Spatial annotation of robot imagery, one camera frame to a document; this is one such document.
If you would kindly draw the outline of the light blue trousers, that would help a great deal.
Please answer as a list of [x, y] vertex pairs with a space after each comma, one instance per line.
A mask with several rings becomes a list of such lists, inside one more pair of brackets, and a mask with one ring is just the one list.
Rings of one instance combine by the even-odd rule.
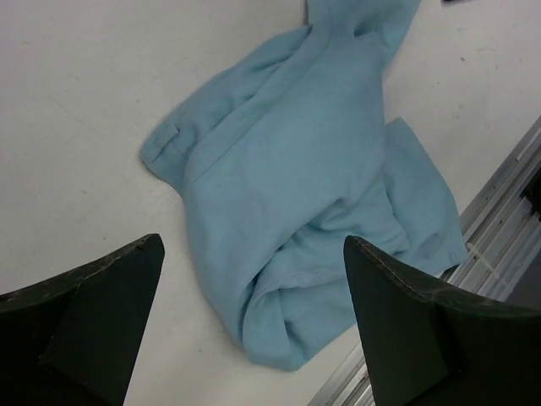
[[140, 150], [182, 197], [199, 286], [249, 360], [295, 371], [355, 322], [350, 235], [433, 276], [466, 257], [454, 197], [382, 76], [415, 1], [310, 1]]

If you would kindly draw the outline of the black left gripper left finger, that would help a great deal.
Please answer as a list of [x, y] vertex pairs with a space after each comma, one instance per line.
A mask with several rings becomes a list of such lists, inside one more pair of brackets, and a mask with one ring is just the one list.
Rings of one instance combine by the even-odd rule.
[[151, 233], [1, 296], [3, 405], [121, 405], [165, 249]]

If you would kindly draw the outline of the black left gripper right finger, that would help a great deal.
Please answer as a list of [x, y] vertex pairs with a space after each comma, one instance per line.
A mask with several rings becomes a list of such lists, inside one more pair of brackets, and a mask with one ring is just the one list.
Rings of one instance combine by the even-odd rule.
[[470, 293], [350, 236], [347, 282], [378, 405], [537, 405], [540, 313]]

